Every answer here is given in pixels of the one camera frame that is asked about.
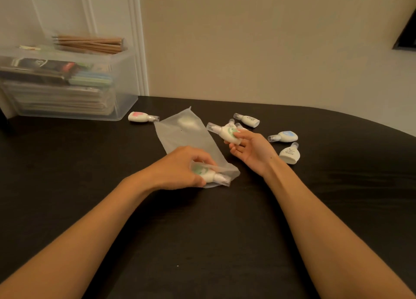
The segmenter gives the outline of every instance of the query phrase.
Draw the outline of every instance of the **person's left hand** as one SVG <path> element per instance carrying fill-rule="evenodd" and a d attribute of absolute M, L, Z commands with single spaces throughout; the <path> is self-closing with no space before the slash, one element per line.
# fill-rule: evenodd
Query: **person's left hand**
<path fill-rule="evenodd" d="M 155 189 L 175 190 L 184 187 L 203 187 L 206 181 L 190 169 L 191 161 L 217 165 L 204 150 L 190 146 L 178 147 L 143 170 L 154 181 Z"/>

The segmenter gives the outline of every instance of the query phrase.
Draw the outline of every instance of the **bottle with pink label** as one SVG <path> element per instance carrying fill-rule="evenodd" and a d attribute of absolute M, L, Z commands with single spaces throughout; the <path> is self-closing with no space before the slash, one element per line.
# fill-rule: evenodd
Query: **bottle with pink label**
<path fill-rule="evenodd" d="M 158 122 L 159 121 L 159 117 L 158 116 L 154 116 L 154 115 L 148 115 L 148 114 L 143 113 L 143 112 L 131 112 L 128 115 L 128 120 L 130 122 L 139 122 L 139 123 L 144 123 L 144 122 Z"/>

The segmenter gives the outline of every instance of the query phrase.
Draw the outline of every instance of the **person's left arm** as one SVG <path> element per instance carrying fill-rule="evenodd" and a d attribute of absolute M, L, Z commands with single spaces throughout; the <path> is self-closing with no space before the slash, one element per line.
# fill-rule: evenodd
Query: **person's left arm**
<path fill-rule="evenodd" d="M 86 291 L 114 239 L 154 190 L 205 185 L 190 162 L 211 165 L 200 149 L 180 147 L 128 176 L 84 217 L 0 284 L 0 298 L 78 299 Z"/>

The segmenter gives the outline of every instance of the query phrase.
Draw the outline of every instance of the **forearm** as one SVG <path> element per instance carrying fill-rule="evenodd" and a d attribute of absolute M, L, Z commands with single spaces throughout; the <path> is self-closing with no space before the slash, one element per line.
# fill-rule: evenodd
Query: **forearm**
<path fill-rule="evenodd" d="M 1 298 L 81 298 L 127 219 L 151 192 L 145 172 L 102 202 L 0 285 Z"/>
<path fill-rule="evenodd" d="M 399 277 L 281 160 L 265 181 L 322 298 L 415 298 Z"/>

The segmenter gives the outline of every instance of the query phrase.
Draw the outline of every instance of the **bundle of pencils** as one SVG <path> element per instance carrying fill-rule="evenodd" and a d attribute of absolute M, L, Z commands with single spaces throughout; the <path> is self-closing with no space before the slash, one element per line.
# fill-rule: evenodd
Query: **bundle of pencils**
<path fill-rule="evenodd" d="M 52 37 L 59 49 L 71 52 L 91 54 L 117 54 L 126 48 L 123 46 L 124 39 L 120 37 L 102 38 L 92 36 L 55 35 Z"/>

